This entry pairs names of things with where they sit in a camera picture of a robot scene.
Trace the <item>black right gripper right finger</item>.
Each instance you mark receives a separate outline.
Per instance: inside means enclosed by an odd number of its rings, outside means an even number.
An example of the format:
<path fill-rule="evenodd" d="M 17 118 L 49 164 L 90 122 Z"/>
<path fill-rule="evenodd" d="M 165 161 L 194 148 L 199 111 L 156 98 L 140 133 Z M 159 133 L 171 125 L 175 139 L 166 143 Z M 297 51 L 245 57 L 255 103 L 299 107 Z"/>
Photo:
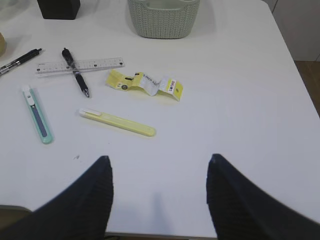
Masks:
<path fill-rule="evenodd" d="M 318 240 L 319 223 L 268 195 L 221 154 L 212 155 L 206 202 L 219 240 Z"/>

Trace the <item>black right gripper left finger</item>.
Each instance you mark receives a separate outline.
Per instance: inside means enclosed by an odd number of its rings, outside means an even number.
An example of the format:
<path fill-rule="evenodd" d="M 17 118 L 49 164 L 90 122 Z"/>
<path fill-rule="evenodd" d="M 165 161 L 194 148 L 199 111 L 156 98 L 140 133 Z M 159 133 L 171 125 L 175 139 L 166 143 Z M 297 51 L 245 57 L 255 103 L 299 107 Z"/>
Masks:
<path fill-rule="evenodd" d="M 72 185 L 18 222 L 2 240 L 102 240 L 114 198 L 113 170 L 101 156 Z"/>

